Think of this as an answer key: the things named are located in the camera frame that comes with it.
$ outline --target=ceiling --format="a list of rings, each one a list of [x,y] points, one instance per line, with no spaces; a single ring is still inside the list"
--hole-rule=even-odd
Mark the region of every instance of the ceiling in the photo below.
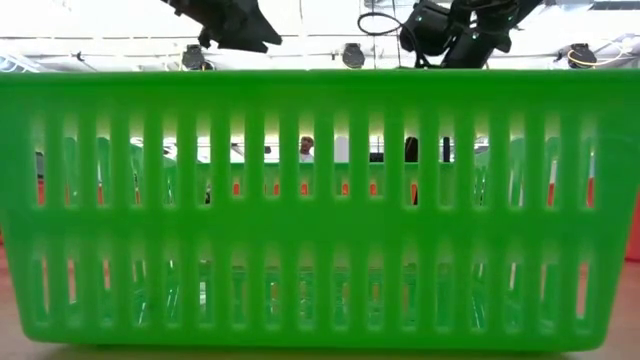
[[[356,26],[373,0],[259,0],[265,17],[284,39],[268,54],[206,52],[216,69],[343,69],[345,43],[359,43],[365,68],[411,66],[413,54],[399,50],[394,35],[373,38]],[[0,70],[7,71],[167,71],[180,68],[186,45],[197,43],[201,26],[160,0],[22,0],[0,2]],[[376,0],[377,11],[394,14],[391,0]],[[404,20],[412,0],[397,0]],[[495,52],[491,68],[566,68],[555,54],[572,43],[589,43],[611,67],[637,64],[640,11],[593,10],[589,0],[545,1],[511,32],[509,54]],[[391,21],[364,22],[370,31]]]

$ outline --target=green plastic basket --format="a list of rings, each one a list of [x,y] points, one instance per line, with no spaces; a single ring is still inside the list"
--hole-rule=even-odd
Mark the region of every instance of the green plastic basket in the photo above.
[[[638,80],[0,77],[0,223],[23,330],[89,344],[595,348],[640,179]],[[383,164],[369,163],[374,133]],[[232,134],[244,134],[243,164],[230,163]],[[279,137],[279,163],[264,163],[267,134]],[[314,137],[312,164],[298,162],[301,134]],[[349,136],[348,163],[334,163],[336,134]],[[479,134],[490,147],[476,156]],[[419,139],[418,163],[404,163],[407,135]],[[176,161],[162,155],[168,136]],[[452,163],[439,159],[442,136]],[[197,161],[198,137],[210,138],[210,164]]]

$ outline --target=wooden table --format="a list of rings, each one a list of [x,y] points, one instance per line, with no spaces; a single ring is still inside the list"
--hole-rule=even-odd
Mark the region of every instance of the wooden table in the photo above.
[[[149,348],[122,346],[68,346],[34,343],[22,334],[4,248],[0,247],[0,360],[62,359],[516,359],[517,354],[457,353],[394,354],[391,352],[305,352],[278,350],[217,350],[209,348]],[[570,354],[527,355],[525,359],[640,359],[640,263],[627,263],[620,286],[609,337],[596,351]]]

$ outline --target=table surface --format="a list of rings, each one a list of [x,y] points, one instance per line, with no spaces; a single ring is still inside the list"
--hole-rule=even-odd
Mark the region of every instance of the table surface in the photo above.
[[[0,359],[514,359],[516,354],[392,354],[389,352],[305,352],[278,350],[185,349],[132,346],[69,346],[35,343],[24,337],[18,319],[13,287],[4,248],[0,246]],[[596,351],[568,354],[527,355],[526,359],[637,359],[640,358],[640,263],[627,263],[606,343]]]

